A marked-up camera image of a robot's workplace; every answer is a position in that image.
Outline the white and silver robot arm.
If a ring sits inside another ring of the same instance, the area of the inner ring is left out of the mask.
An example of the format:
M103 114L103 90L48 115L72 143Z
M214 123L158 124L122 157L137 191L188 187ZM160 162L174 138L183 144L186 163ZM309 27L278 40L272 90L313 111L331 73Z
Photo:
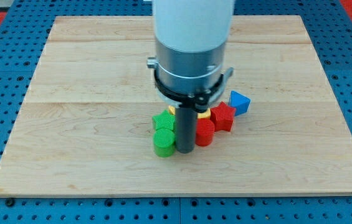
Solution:
M221 73L234 0L154 0L156 55L147 62L159 96L179 107L210 105L232 74Z

